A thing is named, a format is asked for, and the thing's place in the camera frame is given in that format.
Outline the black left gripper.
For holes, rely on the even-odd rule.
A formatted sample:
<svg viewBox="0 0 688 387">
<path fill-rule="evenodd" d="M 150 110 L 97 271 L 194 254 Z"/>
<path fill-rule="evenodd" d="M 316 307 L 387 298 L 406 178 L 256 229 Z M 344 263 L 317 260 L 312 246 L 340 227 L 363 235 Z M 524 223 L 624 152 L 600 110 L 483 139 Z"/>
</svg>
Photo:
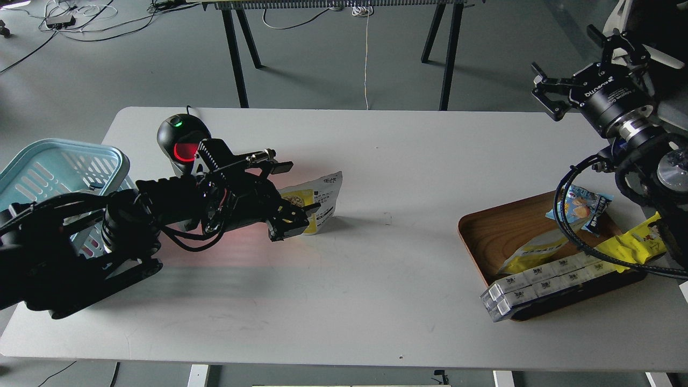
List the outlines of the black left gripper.
<svg viewBox="0 0 688 387">
<path fill-rule="evenodd" d="M 268 177 L 289 172 L 293 162 L 275 161 L 275 155 L 272 149 L 235 155 L 221 139 L 202 140 L 193 164 L 202 199 L 194 227 L 212 236 L 265 222 L 271 241 L 301 235 L 320 203 L 298 195 L 280 197 Z"/>
</svg>

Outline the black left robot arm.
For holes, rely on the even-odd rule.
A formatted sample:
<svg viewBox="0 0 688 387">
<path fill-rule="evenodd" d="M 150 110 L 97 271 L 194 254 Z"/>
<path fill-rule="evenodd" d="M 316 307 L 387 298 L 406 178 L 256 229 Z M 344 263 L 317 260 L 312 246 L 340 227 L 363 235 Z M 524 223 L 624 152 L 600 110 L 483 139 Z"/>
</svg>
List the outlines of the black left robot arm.
<svg viewBox="0 0 688 387">
<path fill-rule="evenodd" d="M 132 183 L 115 147 L 45 139 L 20 151 L 2 171 L 2 308 L 24 302 L 66 318 L 157 274 L 162 234 L 202 252 L 265 223 L 281 241 L 319 208 L 281 196 L 269 176 L 292 162 L 272 149 L 235 155 L 221 139 L 183 140 L 172 160 L 190 170 Z"/>
</svg>

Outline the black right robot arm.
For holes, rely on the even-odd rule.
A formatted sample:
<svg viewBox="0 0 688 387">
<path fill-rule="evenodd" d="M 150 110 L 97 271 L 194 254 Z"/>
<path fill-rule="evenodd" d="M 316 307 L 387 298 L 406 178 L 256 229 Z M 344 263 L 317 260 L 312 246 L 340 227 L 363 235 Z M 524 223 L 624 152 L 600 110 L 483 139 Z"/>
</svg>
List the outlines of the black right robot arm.
<svg viewBox="0 0 688 387">
<path fill-rule="evenodd" d="M 668 132 L 650 120 L 656 104 L 641 88 L 640 78 L 654 53 L 629 32 L 605 36 L 589 25 L 588 36 L 602 49 L 600 60 L 570 78 L 550 77 L 532 63 L 536 76 L 532 95 L 553 120 L 576 109 L 600 137 L 624 142 L 626 147 L 616 150 L 609 146 L 572 166 L 555 195 L 566 193 L 584 168 L 614 173 L 622 195 L 658 211 L 658 232 L 680 269 L 626 263 L 595 252 L 573 233 L 560 203 L 554 206 L 555 221 L 566 238 L 585 253 L 650 274 L 685 279 L 686 136 Z"/>
</svg>

